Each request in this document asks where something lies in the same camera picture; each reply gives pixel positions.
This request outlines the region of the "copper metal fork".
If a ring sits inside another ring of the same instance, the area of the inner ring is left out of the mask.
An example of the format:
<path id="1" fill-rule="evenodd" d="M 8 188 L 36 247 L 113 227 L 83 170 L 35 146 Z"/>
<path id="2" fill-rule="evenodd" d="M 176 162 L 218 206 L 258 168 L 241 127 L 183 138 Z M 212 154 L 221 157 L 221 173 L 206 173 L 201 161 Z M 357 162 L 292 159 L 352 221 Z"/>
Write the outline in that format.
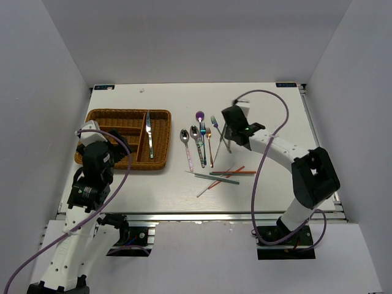
<path id="1" fill-rule="evenodd" d="M 210 162 L 210 167 L 214 167 L 214 159 L 213 159 L 213 154 L 212 154 L 212 148 L 211 148 L 211 129 L 209 127 L 206 128 L 206 137 L 208 139 L 208 148 L 209 148 L 209 162 Z"/>

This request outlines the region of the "blue metal fork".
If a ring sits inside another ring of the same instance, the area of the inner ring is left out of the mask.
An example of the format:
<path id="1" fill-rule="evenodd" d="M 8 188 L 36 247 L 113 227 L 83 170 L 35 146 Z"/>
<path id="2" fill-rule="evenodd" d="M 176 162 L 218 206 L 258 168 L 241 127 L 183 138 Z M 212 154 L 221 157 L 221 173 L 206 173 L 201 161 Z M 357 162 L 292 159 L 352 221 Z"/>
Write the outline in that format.
<path id="1" fill-rule="evenodd" d="M 206 127 L 205 123 L 200 124 L 200 133 L 202 135 L 202 142 L 203 142 L 203 158 L 204 158 L 204 165 L 207 165 L 207 158 L 206 158 L 206 148 L 205 148 L 205 135 L 206 135 Z"/>

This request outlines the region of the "purple bowl spoon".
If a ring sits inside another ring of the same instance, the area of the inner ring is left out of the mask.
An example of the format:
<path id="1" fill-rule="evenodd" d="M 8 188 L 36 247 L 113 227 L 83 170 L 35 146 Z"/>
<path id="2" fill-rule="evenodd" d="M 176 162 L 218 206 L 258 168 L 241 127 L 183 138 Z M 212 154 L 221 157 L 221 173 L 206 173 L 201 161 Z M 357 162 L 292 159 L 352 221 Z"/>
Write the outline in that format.
<path id="1" fill-rule="evenodd" d="M 196 120 L 199 123 L 199 127 L 202 128 L 202 122 L 203 122 L 204 117 L 205 117 L 204 112 L 203 111 L 196 112 L 195 117 L 196 117 Z"/>

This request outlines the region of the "silver spoon patterned handle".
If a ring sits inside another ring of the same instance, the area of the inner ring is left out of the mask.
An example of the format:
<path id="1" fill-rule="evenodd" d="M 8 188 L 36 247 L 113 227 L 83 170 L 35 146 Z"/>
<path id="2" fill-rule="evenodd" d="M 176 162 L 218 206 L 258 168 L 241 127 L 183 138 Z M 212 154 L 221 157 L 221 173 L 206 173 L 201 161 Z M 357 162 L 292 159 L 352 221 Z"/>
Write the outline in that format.
<path id="1" fill-rule="evenodd" d="M 192 125 L 190 127 L 190 135 L 195 140 L 198 156 L 200 159 L 200 164 L 201 164 L 202 168 L 205 168 L 204 157 L 203 157 L 203 153 L 202 153 L 202 139 L 201 139 L 200 131 L 197 128 L 197 126 Z"/>

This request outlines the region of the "knife with pink handle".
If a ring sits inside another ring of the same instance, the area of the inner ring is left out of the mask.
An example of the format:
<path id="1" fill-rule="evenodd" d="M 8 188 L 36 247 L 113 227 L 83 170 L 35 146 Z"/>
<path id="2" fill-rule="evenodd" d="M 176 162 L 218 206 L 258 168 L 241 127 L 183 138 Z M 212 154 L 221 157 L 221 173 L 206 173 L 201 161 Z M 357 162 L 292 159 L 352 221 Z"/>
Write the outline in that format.
<path id="1" fill-rule="evenodd" d="M 150 156 L 151 159 L 153 159 L 154 158 L 153 136 L 152 136 L 151 118 L 150 118 L 150 112 L 149 111 L 147 111 L 147 113 L 146 113 L 146 132 L 148 134 L 149 156 Z"/>

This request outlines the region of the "silver spoon pink handle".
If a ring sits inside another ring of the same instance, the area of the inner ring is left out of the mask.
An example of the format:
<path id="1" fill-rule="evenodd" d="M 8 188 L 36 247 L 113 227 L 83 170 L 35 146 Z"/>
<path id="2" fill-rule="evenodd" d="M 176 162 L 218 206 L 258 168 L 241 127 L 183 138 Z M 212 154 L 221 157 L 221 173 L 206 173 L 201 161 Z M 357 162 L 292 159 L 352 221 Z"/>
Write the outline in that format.
<path id="1" fill-rule="evenodd" d="M 180 136 L 180 140 L 183 142 L 185 150 L 186 150 L 186 156 L 187 156 L 189 170 L 190 170 L 190 172 L 193 172 L 194 168 L 193 168 L 192 159 L 191 159 L 190 151 L 189 151 L 189 145 L 188 145 L 189 133 L 186 129 L 181 129 L 179 136 Z"/>

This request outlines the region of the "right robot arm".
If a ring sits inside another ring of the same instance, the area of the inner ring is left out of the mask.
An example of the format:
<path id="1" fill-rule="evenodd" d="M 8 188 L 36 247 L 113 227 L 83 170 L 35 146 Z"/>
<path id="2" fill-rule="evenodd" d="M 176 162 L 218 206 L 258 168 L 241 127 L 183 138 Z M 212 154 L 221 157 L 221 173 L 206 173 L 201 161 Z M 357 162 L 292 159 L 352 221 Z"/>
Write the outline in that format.
<path id="1" fill-rule="evenodd" d="M 295 198 L 284 214 L 276 221 L 271 232 L 276 239 L 261 235 L 254 226 L 255 235 L 263 245 L 291 244 L 299 236 L 319 206 L 340 189 L 340 182 L 328 152 L 321 148 L 304 149 L 294 145 L 265 126 L 255 122 L 249 124 L 246 118 L 248 107 L 234 105 L 222 110 L 227 128 L 224 137 L 250 151 L 263 155 L 256 172 L 251 200 L 251 217 L 255 223 L 255 193 L 262 165 L 269 158 L 286 168 L 292 175 Z"/>

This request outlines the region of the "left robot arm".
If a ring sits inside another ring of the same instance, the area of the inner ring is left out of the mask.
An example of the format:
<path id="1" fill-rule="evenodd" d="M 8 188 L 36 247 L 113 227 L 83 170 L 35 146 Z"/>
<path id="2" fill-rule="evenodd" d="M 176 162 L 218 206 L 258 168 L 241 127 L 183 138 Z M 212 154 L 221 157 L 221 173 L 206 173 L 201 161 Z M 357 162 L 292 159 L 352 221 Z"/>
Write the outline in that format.
<path id="1" fill-rule="evenodd" d="M 28 293 L 89 293 L 87 278 L 94 266 L 116 244 L 126 244 L 129 224 L 121 214 L 100 212 L 115 194 L 110 191 L 115 163 L 130 157 L 127 140 L 112 129 L 95 127 L 77 131 L 82 166 L 73 177 L 63 238 L 39 282 Z"/>

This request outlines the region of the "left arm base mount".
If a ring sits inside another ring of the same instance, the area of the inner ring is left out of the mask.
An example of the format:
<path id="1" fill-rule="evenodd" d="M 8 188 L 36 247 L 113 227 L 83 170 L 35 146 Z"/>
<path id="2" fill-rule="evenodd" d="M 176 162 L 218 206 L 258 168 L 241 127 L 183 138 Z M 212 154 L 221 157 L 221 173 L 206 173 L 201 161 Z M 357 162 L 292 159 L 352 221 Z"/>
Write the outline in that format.
<path id="1" fill-rule="evenodd" d="M 148 249 L 148 227 L 130 226 L 127 217 L 122 214 L 106 214 L 97 219 L 99 229 L 113 228 L 116 242 L 107 252 L 107 256 L 116 257 L 148 257 L 152 249 Z"/>

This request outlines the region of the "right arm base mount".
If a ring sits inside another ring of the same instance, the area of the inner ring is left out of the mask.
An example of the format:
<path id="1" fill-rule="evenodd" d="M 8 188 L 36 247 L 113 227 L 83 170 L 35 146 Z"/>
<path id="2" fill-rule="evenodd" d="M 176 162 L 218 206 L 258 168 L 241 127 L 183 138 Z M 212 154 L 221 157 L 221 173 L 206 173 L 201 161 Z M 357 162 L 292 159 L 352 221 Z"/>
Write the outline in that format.
<path id="1" fill-rule="evenodd" d="M 273 242 L 283 238 L 282 233 L 276 226 L 258 226 L 260 236 L 268 242 Z M 257 237 L 255 230 L 251 231 L 252 236 Z M 273 245 L 268 246 L 261 243 L 256 238 L 258 260 L 314 260 L 315 250 L 309 249 L 314 244 L 310 227 L 305 225 L 297 234 L 291 238 Z"/>

